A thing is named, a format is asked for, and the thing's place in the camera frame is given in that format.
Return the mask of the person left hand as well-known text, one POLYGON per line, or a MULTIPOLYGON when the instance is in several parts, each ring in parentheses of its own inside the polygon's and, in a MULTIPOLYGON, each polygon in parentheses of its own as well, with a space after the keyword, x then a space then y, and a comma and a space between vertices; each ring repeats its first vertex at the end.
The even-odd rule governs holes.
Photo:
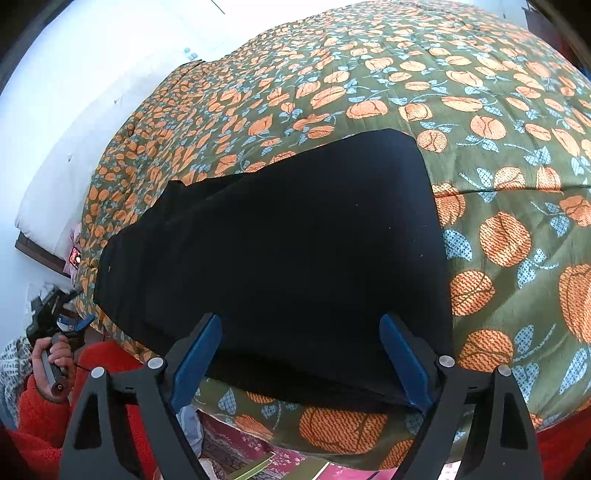
POLYGON ((35 385, 48 401, 63 403, 73 388, 76 367, 68 339, 64 335, 39 338, 32 356, 35 385))

